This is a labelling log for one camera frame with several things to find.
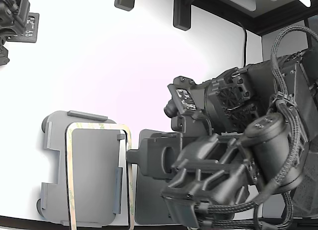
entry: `black mount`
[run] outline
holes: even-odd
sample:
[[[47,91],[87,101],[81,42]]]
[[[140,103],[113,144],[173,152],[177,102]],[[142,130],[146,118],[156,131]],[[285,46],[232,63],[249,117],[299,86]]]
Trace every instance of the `black mount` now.
[[[195,0],[174,0],[173,26],[180,30],[191,28],[191,5]],[[115,7],[131,11],[135,0],[115,0]]]
[[[233,24],[241,23],[247,30],[259,36],[318,14],[318,0],[311,0],[312,6],[306,7],[298,0],[280,6],[253,18],[231,4],[221,0],[174,0],[173,25],[181,30],[191,28],[191,5],[217,15]],[[135,0],[115,0],[117,8],[130,11]]]

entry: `white table surface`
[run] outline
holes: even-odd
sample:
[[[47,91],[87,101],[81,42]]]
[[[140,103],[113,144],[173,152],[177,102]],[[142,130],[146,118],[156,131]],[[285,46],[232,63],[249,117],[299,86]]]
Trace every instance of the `white table surface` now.
[[[58,152],[43,150],[42,120],[57,110],[108,116],[132,131],[171,131],[163,108],[179,75],[197,83],[242,65],[243,32],[196,7],[191,30],[172,26],[173,0],[30,0],[40,13],[36,44],[6,43],[0,68],[0,216],[43,220],[41,183],[56,183]],[[249,33],[249,63],[262,61]],[[126,225],[126,204],[113,225]]]

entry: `gray tab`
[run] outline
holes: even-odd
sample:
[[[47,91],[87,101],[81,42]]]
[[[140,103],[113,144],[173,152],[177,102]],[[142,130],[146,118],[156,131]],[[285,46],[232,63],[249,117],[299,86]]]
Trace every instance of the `gray tab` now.
[[[121,190],[123,186],[123,168],[116,168],[114,214],[121,214]]]
[[[69,111],[68,116],[85,118],[85,119],[98,121],[98,122],[106,122],[108,120],[108,117],[105,117],[105,116],[100,116],[100,115],[95,115],[95,114],[90,114],[85,112],[77,112],[77,111]]]
[[[126,139],[126,135],[125,134],[118,134],[117,135],[117,140],[125,140]]]

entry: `black bracket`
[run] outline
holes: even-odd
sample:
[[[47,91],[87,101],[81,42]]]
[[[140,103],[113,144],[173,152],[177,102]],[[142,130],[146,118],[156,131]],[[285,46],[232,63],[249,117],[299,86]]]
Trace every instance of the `black bracket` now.
[[[191,28],[191,5],[194,0],[174,0],[173,26],[188,30]],[[115,7],[131,11],[135,6],[135,0],[115,0]]]
[[[194,0],[174,0],[173,26],[188,30],[191,28],[191,5]]]
[[[115,7],[131,11],[135,6],[135,0],[115,0]]]

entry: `robot arm in corner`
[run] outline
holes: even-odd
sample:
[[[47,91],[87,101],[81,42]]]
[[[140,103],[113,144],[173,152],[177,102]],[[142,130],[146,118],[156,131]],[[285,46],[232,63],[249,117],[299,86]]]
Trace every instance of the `robot arm in corner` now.
[[[172,219],[192,228],[279,229],[293,218],[289,191],[302,181],[309,143],[318,135],[317,51],[305,50],[271,61],[231,69],[196,84],[177,77],[168,86],[164,109],[174,133],[157,133],[127,152],[145,176],[166,180],[162,191]],[[246,202],[248,185],[259,195]],[[282,194],[287,214],[277,226],[260,222],[258,207]],[[254,209],[253,220],[232,220]]]
[[[0,66],[10,61],[6,38],[24,34],[29,12],[29,0],[0,0]]]

